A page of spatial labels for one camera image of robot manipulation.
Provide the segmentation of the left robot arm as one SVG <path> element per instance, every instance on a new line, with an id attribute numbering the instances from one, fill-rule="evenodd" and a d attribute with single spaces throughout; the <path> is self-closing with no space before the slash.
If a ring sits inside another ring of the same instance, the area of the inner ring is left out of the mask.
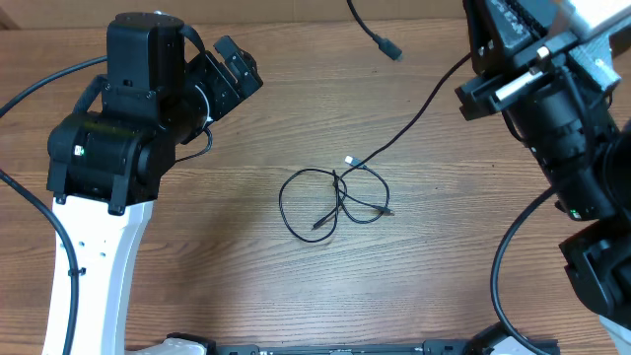
<path id="1" fill-rule="evenodd" d="M 206 48 L 162 13 L 122 13 L 106 67 L 47 142 L 47 188 L 61 223 L 43 350 L 121 354 L 137 251 L 175 150 L 262 86 L 230 37 Z"/>

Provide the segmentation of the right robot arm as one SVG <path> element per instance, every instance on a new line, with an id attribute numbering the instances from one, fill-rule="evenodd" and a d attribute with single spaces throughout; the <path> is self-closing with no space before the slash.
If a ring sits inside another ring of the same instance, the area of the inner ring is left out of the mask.
<path id="1" fill-rule="evenodd" d="M 630 130 L 609 113 L 614 58 L 630 45 L 626 1 L 471 0 L 475 76 L 464 118 L 501 113 L 549 181 L 546 197 L 585 228 L 561 245 L 582 304 L 630 350 Z"/>

